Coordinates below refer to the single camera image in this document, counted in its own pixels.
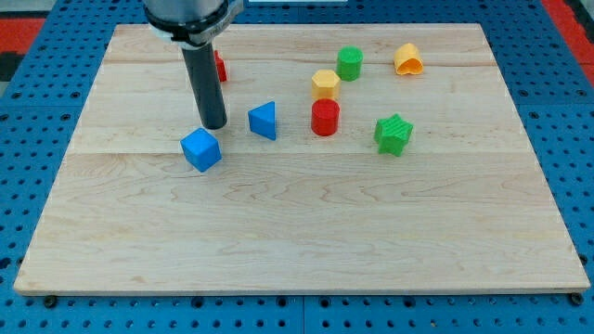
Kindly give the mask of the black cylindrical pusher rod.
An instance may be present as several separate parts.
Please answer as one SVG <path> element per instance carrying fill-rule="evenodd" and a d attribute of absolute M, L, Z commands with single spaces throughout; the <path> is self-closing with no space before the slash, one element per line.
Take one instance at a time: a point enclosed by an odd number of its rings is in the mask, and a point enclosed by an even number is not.
<path fill-rule="evenodd" d="M 226 126 L 226 106 L 215 63 L 213 45 L 182 50 L 188 78 L 203 127 L 218 130 Z"/>

